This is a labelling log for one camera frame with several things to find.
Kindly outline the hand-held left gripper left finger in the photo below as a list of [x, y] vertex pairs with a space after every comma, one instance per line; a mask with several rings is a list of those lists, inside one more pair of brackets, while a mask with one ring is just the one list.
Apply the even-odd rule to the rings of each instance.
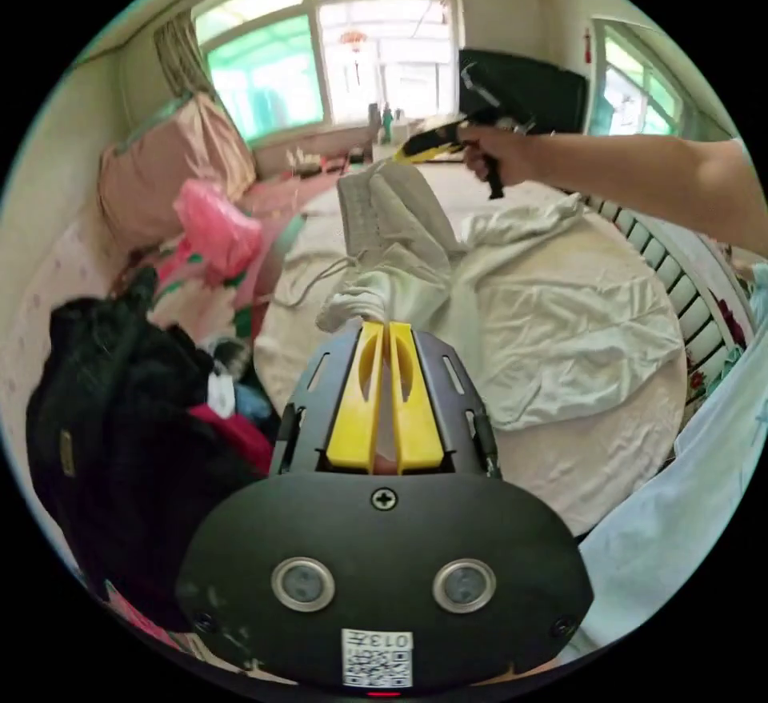
[[374, 468], [383, 353], [384, 326], [364, 322], [357, 336], [326, 449], [326, 457], [333, 469]]

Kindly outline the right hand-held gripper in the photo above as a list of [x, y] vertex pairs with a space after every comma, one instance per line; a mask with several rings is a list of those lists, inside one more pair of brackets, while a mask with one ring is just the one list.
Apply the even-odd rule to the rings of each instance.
[[463, 117], [428, 117], [419, 122], [419, 136], [412, 136], [394, 153], [398, 164], [452, 162], [465, 154], [478, 176], [490, 187], [490, 199], [502, 199], [514, 179], [507, 165], [521, 148], [522, 139], [535, 126], [535, 116], [516, 94], [484, 63], [460, 65], [463, 93], [476, 101]]

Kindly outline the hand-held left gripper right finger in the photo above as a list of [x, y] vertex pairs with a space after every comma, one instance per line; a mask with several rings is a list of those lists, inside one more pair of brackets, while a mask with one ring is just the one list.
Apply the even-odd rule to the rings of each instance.
[[397, 471], [434, 472], [444, 451], [410, 325], [389, 324], [389, 359]]

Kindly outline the person's right hand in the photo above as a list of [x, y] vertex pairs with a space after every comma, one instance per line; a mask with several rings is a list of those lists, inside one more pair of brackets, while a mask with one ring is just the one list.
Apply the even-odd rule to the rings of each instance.
[[458, 136], [465, 145], [464, 164], [480, 180], [488, 181], [493, 167], [506, 187], [547, 180], [552, 136], [530, 136], [489, 126], [465, 126]]

